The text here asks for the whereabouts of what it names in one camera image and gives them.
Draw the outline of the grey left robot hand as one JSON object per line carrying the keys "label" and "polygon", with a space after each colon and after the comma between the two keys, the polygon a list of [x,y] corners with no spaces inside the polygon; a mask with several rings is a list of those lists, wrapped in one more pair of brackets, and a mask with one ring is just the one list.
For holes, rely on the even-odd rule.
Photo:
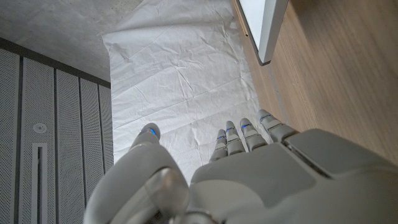
{"label": "grey left robot hand", "polygon": [[209,163],[186,181],[145,125],[95,187],[85,223],[396,223],[397,166],[321,129],[298,132],[265,110],[228,121]]}

